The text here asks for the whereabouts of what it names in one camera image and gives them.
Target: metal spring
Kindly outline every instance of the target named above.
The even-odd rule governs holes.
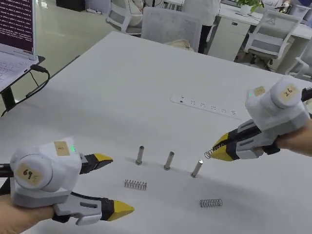
[[[221,199],[206,199],[206,200],[200,200],[199,201],[200,207],[216,207],[216,206],[222,206],[222,200]]]
[[[141,181],[136,181],[136,180],[126,179],[125,180],[125,187],[133,188],[133,189],[146,190],[147,183],[141,182]]]
[[[205,158],[210,159],[211,155],[213,154],[214,151],[217,151],[221,147],[225,146],[225,144],[220,144],[217,147],[213,147],[211,150],[207,151],[204,153]]]

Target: laptop keyboard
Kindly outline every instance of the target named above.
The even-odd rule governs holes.
[[[10,62],[0,60],[0,78],[2,78],[4,74],[13,74],[22,70],[27,64],[27,62]]]

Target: metal cylinder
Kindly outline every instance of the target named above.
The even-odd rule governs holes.
[[[144,152],[144,146],[140,146],[137,154],[136,164],[141,165],[142,164],[142,158],[143,158],[143,152]]]
[[[197,176],[199,169],[201,168],[202,165],[203,165],[203,160],[199,160],[198,163],[196,164],[194,171],[191,174],[191,177],[195,178]]]
[[[164,169],[167,171],[167,170],[169,170],[170,169],[170,164],[171,164],[171,162],[172,162],[172,159],[174,159],[174,152],[170,152],[169,153],[169,156],[168,156],[168,158],[167,158],[167,162],[166,162],[166,164],[164,165]]]

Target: power strip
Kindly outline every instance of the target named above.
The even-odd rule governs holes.
[[[239,116],[237,111],[234,110],[234,109],[221,108],[221,107],[213,105],[213,104],[207,104],[205,102],[195,101],[193,99],[189,99],[189,98],[186,98],[184,96],[179,96],[179,95],[172,95],[171,101],[173,103],[178,103],[178,104],[181,104],[181,105],[190,106],[190,107],[193,107],[193,108],[197,108],[197,109],[204,110],[204,111],[209,111],[209,112],[216,113],[216,114],[219,114],[219,115],[228,116],[228,117],[231,117],[231,118],[236,118],[236,119],[243,120]]]

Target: white drawer unit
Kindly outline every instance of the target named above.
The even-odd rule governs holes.
[[[234,61],[249,27],[249,24],[222,17],[208,55]]]

